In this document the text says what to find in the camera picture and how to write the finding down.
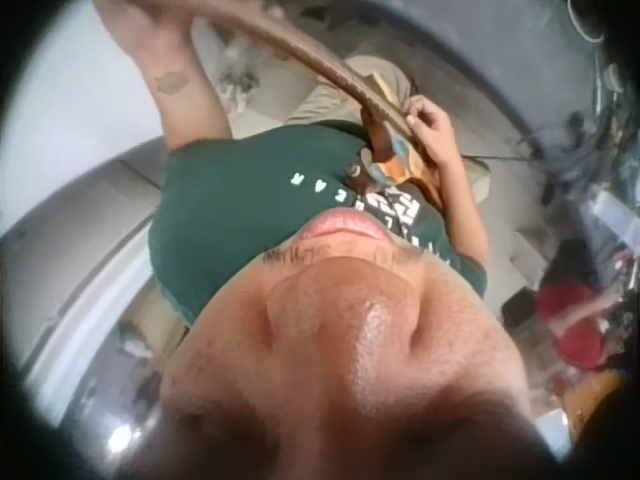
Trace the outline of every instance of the green t-shirt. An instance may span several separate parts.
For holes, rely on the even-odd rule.
[[[149,233],[156,281],[193,325],[213,295],[251,259],[318,213],[350,206],[429,249],[484,294],[486,272],[457,255],[442,217],[411,184],[358,196],[341,179],[366,140],[327,125],[292,125],[242,140],[211,140],[171,154]]]

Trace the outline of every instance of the lips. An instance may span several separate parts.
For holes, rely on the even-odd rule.
[[[334,208],[318,215],[298,233],[296,241],[348,233],[391,242],[391,235],[371,215],[349,208]]]

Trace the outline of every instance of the light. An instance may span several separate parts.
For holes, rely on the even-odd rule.
[[[116,428],[109,438],[109,450],[111,450],[111,453],[122,452],[129,446],[132,438],[133,432],[129,425],[122,425]]]

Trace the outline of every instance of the red shirt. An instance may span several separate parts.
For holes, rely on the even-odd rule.
[[[538,292],[536,309],[542,321],[548,324],[553,315],[593,296],[593,291],[580,283],[547,285]],[[574,324],[556,339],[555,347],[566,364],[581,370],[595,369],[604,352],[604,339],[596,317],[586,317]]]

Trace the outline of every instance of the nose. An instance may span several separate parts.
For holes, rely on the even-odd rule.
[[[389,270],[339,257],[287,279],[267,310],[274,355],[287,362],[289,380],[314,382],[324,401],[366,410],[381,366],[410,353],[419,301]]]

